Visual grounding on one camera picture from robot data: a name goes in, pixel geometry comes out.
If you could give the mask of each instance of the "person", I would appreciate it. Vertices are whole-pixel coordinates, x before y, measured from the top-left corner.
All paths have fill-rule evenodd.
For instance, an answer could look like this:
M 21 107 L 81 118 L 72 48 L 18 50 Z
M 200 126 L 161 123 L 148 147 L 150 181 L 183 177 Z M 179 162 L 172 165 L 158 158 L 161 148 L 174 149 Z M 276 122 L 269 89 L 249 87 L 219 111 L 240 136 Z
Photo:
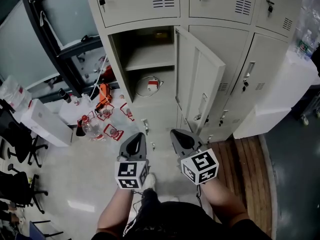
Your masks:
M 19 219 L 17 215 L 11 212 L 4 212 L 4 211 L 16 211 L 16 207 L 12 207 L 11 205 L 7 204 L 6 202 L 0 201 L 0 220 L 2 221 L 8 221 L 11 223 L 21 223 L 23 222 L 24 218 Z
M 122 237 L 128 240 L 270 240 L 249 219 L 242 202 L 217 178 L 210 179 L 200 187 L 222 224 L 215 222 L 200 206 L 176 201 L 161 203 L 155 192 L 155 183 L 155 176 L 149 173 L 135 224 L 125 235 L 134 194 L 131 190 L 118 188 L 102 212 L 92 240 L 116 240 Z

